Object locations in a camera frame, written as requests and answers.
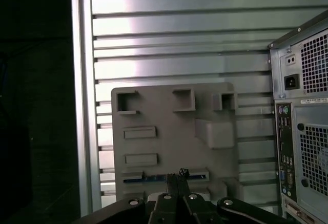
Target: black panel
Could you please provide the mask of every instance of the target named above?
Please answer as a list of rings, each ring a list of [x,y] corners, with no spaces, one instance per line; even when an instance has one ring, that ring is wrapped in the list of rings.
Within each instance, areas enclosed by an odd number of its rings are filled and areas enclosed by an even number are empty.
[[[283,194],[297,202],[295,186],[294,151],[291,104],[278,104],[277,128],[280,154],[279,178]]]

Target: mesh vent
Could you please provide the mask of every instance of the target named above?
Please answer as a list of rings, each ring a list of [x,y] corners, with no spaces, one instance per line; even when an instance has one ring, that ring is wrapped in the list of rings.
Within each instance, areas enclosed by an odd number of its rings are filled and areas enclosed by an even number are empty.
[[[309,180],[310,187],[328,196],[327,174],[321,166],[320,157],[328,148],[328,129],[305,127],[305,134],[300,135],[303,176]]]
[[[303,45],[301,49],[303,86],[307,93],[328,90],[328,34]]]

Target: dark background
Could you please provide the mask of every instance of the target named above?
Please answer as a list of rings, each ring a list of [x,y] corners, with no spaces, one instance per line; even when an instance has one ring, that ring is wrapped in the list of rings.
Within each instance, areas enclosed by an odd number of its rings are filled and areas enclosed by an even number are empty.
[[[79,217],[71,0],[0,1],[0,51],[11,56],[2,99],[29,129],[33,186],[6,223],[70,223]]]

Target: aluminum frame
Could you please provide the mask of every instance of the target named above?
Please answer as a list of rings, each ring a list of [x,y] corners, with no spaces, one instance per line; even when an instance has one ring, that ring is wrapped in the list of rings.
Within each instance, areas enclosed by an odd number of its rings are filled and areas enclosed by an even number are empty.
[[[91,0],[72,0],[81,216],[101,208]]]

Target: screw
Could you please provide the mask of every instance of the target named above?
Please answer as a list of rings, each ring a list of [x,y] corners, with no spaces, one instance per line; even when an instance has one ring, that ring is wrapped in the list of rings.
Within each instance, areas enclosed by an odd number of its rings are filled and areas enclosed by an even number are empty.
[[[233,204],[234,204],[234,202],[232,202],[232,201],[231,201],[231,200],[229,200],[229,199],[225,200],[223,203],[224,203],[225,205],[228,205],[228,206],[230,206],[230,205],[233,205]]]
[[[196,199],[196,198],[197,198],[197,195],[195,195],[195,194],[191,194],[191,195],[189,195],[189,198],[190,198],[190,199]]]
[[[130,205],[137,205],[138,203],[139,203],[139,201],[138,201],[137,199],[135,199],[135,200],[131,200],[131,201],[129,202]]]

